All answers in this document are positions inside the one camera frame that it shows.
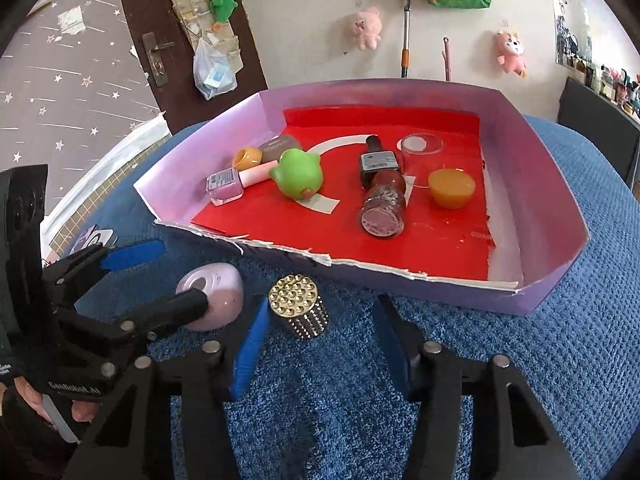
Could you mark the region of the person's hand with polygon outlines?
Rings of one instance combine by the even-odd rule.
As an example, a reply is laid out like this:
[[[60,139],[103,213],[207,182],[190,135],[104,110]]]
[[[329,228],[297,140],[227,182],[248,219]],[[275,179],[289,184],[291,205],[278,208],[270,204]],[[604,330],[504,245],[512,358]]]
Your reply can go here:
[[[29,385],[24,377],[14,379],[14,387],[23,400],[42,418],[52,424],[51,417],[43,407],[43,396]],[[94,416],[98,414],[101,405],[85,401],[74,401],[72,405],[72,416],[75,422],[92,422]]]

